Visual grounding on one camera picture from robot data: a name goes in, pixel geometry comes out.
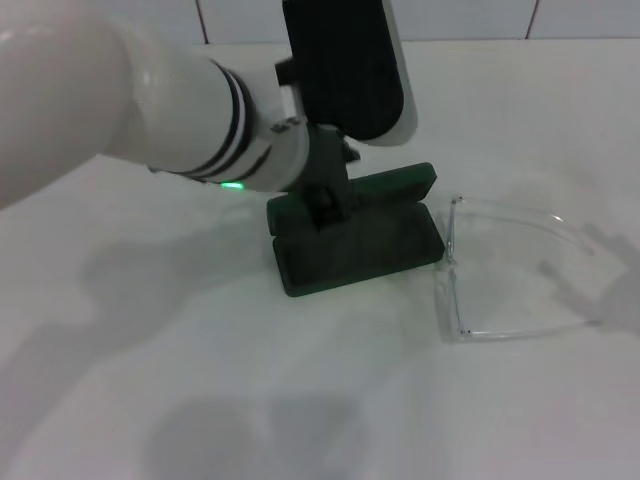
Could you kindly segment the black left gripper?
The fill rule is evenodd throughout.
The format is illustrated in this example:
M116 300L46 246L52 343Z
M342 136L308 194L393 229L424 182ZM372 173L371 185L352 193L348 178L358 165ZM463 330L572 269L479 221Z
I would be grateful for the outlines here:
M333 127L308 125L309 150L301 174L287 188L318 229L343 222L350 212L352 184L347 164L360 160L345 135Z

